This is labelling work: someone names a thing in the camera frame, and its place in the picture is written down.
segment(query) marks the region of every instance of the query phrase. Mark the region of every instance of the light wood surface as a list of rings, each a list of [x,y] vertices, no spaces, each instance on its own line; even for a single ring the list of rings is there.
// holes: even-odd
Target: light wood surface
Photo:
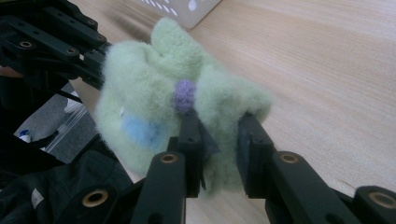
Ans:
[[[111,43],[149,41],[158,16],[132,1],[74,0]],[[396,2],[223,0],[190,34],[274,95],[263,127],[334,189],[396,191]],[[90,111],[99,92],[73,85]],[[188,200],[187,223],[265,223],[263,200]]]

